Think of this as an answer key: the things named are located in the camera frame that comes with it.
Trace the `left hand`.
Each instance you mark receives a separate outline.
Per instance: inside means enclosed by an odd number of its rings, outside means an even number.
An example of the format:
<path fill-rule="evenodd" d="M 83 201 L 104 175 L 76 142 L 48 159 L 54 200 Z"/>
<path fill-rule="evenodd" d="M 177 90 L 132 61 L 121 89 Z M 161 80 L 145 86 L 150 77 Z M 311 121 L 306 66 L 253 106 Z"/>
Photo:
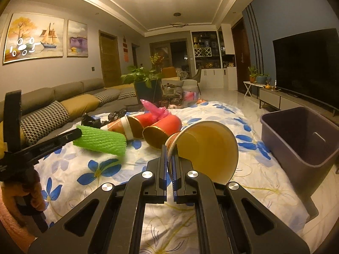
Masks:
<path fill-rule="evenodd" d="M 24 216 L 17 208 L 15 197 L 24 197 L 31 194 L 31 205 L 36 210 L 43 212 L 45 210 L 45 201 L 41 190 L 39 181 L 30 189 L 24 188 L 21 183 L 1 183 L 1 224 L 24 253 L 27 253 L 29 246 L 36 237 L 29 232 Z"/>

